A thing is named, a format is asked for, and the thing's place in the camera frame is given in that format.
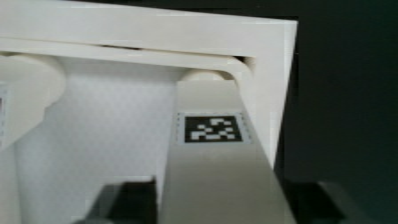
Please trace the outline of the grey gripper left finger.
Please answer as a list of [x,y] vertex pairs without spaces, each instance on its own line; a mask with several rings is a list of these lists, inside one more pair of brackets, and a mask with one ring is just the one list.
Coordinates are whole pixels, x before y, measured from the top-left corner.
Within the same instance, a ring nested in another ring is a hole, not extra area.
[[157,224],[157,180],[107,185],[74,224]]

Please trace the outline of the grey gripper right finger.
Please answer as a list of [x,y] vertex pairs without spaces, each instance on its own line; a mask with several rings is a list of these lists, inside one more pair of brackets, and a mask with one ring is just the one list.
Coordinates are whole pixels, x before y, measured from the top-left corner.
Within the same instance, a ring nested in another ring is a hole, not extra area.
[[344,187],[333,182],[297,187],[297,224],[372,224]]

